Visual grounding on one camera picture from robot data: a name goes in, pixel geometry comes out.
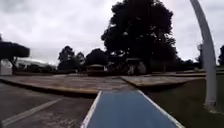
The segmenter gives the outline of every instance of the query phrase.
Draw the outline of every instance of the large tree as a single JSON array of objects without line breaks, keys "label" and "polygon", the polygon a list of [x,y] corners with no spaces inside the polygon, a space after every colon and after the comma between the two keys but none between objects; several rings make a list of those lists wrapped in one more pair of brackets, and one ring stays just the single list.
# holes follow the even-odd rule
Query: large tree
[{"label": "large tree", "polygon": [[70,46],[65,46],[59,53],[58,70],[72,71],[78,69],[80,66],[79,61],[75,57],[75,52]]},{"label": "large tree", "polygon": [[93,65],[93,64],[107,65],[108,57],[104,51],[97,48],[92,50],[92,52],[86,56],[85,64],[86,65]]},{"label": "large tree", "polygon": [[224,45],[220,48],[219,64],[224,65]]},{"label": "large tree", "polygon": [[166,51],[176,53],[175,42],[167,43],[173,13],[159,0],[124,0],[114,5],[112,12],[113,17],[101,37],[108,53],[138,57],[148,70],[152,55],[160,56],[156,53],[162,52],[166,55],[161,47],[168,46],[170,50]]},{"label": "large tree", "polygon": [[66,61],[66,60],[71,60],[75,57],[75,53],[73,49],[70,46],[65,46],[62,51],[59,53],[58,60],[60,62]]},{"label": "large tree", "polygon": [[29,48],[17,43],[3,41],[0,35],[0,60],[8,59],[12,63],[13,69],[15,68],[18,57],[24,58],[29,57],[29,55]]}]

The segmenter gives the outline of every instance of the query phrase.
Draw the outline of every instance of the road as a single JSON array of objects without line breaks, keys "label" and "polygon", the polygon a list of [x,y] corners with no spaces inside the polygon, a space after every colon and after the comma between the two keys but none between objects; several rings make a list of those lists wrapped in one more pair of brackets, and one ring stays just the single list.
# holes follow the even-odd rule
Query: road
[{"label": "road", "polygon": [[93,100],[0,83],[0,120],[6,128],[79,128]]}]

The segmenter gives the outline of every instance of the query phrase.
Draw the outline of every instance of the sky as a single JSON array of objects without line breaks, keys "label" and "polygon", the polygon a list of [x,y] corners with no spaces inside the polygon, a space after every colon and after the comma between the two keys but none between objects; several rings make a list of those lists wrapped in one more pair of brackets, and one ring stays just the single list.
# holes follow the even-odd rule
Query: sky
[{"label": "sky", "polygon": [[[31,49],[30,59],[56,64],[66,45],[85,55],[104,49],[100,37],[118,0],[0,0],[0,33],[5,41]],[[172,35],[178,55],[198,56],[201,33],[190,0],[161,0],[174,13]],[[224,44],[224,1],[200,0],[215,45],[216,57]]]}]

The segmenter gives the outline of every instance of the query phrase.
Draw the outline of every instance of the white border stripe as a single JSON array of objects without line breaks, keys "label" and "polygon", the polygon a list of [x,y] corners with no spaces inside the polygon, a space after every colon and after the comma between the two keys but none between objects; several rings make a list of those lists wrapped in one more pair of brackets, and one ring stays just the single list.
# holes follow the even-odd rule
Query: white border stripe
[{"label": "white border stripe", "polygon": [[154,101],[152,101],[148,96],[146,96],[142,91],[138,90],[149,102],[151,102],[159,111],[161,111],[165,116],[167,116],[173,123],[177,125],[178,128],[185,128],[180,122],[178,122],[175,118],[173,118],[170,114],[168,114],[165,110],[163,110],[159,105],[157,105]]},{"label": "white border stripe", "polygon": [[98,95],[97,95],[96,99],[94,100],[94,102],[93,102],[91,108],[89,109],[89,112],[87,113],[87,115],[86,115],[84,121],[82,122],[82,125],[81,125],[80,128],[87,128],[87,126],[88,126],[88,124],[89,124],[89,121],[90,121],[90,119],[91,119],[91,117],[92,117],[92,115],[93,115],[93,113],[94,113],[94,111],[95,111],[95,109],[96,109],[96,105],[98,104],[98,101],[99,101],[99,99],[100,99],[101,93],[102,93],[102,91],[100,91],[100,92],[98,93]]},{"label": "white border stripe", "polygon": [[12,123],[15,123],[15,122],[17,122],[17,121],[19,121],[21,119],[24,119],[24,118],[26,118],[26,117],[28,117],[28,116],[30,116],[30,115],[32,115],[32,114],[40,111],[40,110],[43,110],[43,109],[45,109],[45,108],[47,108],[47,107],[49,107],[49,106],[51,106],[51,105],[53,105],[53,104],[61,101],[61,100],[62,99],[57,99],[57,100],[49,101],[49,102],[47,102],[45,104],[42,104],[42,105],[37,106],[35,108],[32,108],[32,109],[30,109],[28,111],[25,111],[23,113],[20,113],[18,115],[15,115],[13,117],[10,117],[8,119],[5,119],[5,120],[2,121],[2,125],[5,127],[7,125],[10,125]]}]

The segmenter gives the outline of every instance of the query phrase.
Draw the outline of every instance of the lamp post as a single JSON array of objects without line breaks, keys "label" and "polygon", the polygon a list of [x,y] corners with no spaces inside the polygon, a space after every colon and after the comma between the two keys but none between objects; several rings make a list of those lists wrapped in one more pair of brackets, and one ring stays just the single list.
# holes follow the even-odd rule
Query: lamp post
[{"label": "lamp post", "polygon": [[209,110],[214,110],[217,97],[216,59],[215,59],[214,44],[207,20],[205,18],[205,14],[200,6],[200,3],[198,2],[198,0],[190,0],[190,2],[197,16],[203,38],[203,60],[204,60],[204,67],[206,70],[205,107]]}]

